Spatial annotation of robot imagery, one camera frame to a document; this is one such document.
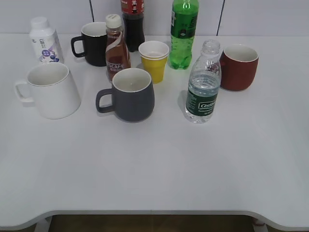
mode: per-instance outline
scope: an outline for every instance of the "green plastic bottle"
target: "green plastic bottle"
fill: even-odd
[[[172,49],[169,55],[169,65],[173,69],[187,69],[191,63],[198,7],[198,0],[174,0],[173,2]]]

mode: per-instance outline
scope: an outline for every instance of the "mug handle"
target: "mug handle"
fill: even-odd
[[[110,106],[107,106],[107,107],[100,107],[100,100],[101,100],[101,98],[103,96],[105,96],[105,95],[110,95],[110,94],[112,94],[112,89],[111,88],[101,90],[97,94],[97,97],[96,97],[96,108],[97,108],[97,111],[99,113],[108,113],[108,112],[114,111],[114,106],[113,105],[110,105]]]
[[[32,97],[29,98],[25,98],[21,92],[19,91],[19,86],[23,86],[23,85],[28,85],[26,81],[21,80],[21,81],[16,81],[15,85],[14,85],[14,89],[15,89],[15,94],[17,96],[17,98],[21,101],[21,102],[25,102],[25,103],[32,103],[34,102]]]
[[[76,41],[82,41],[82,40],[83,40],[83,37],[82,37],[82,36],[77,36],[77,37],[74,37],[74,38],[71,39],[72,53],[73,53],[77,58],[80,58],[80,57],[84,57],[84,56],[85,56],[85,52],[76,53],[75,47],[74,47],[74,44],[75,44]]]

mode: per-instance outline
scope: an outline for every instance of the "paper cup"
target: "paper cup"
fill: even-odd
[[[169,46],[159,41],[148,41],[140,45],[139,52],[144,69],[150,73],[153,83],[163,81]]]

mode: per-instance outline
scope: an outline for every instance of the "white bottle cap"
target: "white bottle cap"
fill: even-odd
[[[36,17],[31,19],[31,26],[33,29],[45,29],[49,28],[49,23],[45,17]]]
[[[106,16],[106,26],[108,28],[118,28],[121,27],[121,18],[117,14],[109,14]]]

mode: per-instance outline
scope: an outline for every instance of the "white wall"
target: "white wall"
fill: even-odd
[[[219,35],[309,36],[309,0],[226,0]]]
[[[146,35],[169,35],[173,0],[145,0]],[[223,0],[199,0],[196,35],[216,35]],[[92,0],[96,21],[121,14],[120,0]],[[58,33],[79,34],[92,21],[89,0],[0,0],[0,33],[28,33],[48,17]],[[219,35],[307,35],[309,0],[225,0]]]
[[[0,33],[29,33],[37,16],[63,34],[76,34],[92,21],[88,0],[0,0]]]
[[[146,35],[170,35],[173,0],[144,0]],[[216,35],[223,0],[199,0],[196,35]],[[96,21],[105,21],[108,14],[121,14],[120,0],[92,0]]]

